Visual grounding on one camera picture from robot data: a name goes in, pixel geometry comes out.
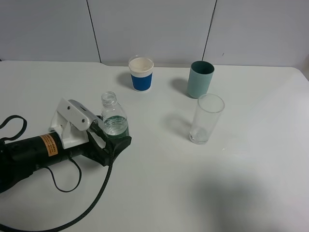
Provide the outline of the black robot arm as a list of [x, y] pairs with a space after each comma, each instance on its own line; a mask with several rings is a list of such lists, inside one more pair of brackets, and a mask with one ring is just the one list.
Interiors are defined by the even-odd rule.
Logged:
[[108, 137], [99, 124], [100, 116], [87, 132], [88, 142], [64, 149], [59, 135], [54, 131], [45, 135], [20, 140], [19, 137], [27, 128], [27, 121], [23, 121], [21, 131], [10, 138], [0, 140], [0, 191], [5, 192], [18, 182], [30, 177], [35, 171], [60, 163], [64, 160], [72, 161], [74, 157], [82, 155], [102, 166], [107, 166], [119, 156], [130, 144], [129, 134], [124, 137]]

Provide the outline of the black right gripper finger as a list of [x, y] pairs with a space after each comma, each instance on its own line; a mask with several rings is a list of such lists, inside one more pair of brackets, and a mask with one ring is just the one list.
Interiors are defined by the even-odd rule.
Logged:
[[107, 161], [106, 164], [112, 164], [116, 158], [123, 152], [128, 146], [130, 146], [132, 141], [131, 136], [125, 136], [122, 138], [106, 138], [106, 152]]

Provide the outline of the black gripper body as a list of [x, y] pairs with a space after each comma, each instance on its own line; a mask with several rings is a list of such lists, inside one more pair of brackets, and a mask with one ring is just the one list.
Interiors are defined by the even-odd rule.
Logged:
[[72, 148], [70, 158], [82, 155], [91, 159], [102, 166], [110, 166], [112, 164], [112, 155], [108, 148], [108, 138], [100, 132], [95, 133], [95, 137], [91, 132], [86, 132], [88, 142]]

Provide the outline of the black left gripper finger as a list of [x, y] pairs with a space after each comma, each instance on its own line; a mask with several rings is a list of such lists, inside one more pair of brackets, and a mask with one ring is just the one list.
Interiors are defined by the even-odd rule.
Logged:
[[100, 138], [104, 138], [104, 130], [102, 129], [102, 120], [97, 117], [93, 121], [93, 132]]

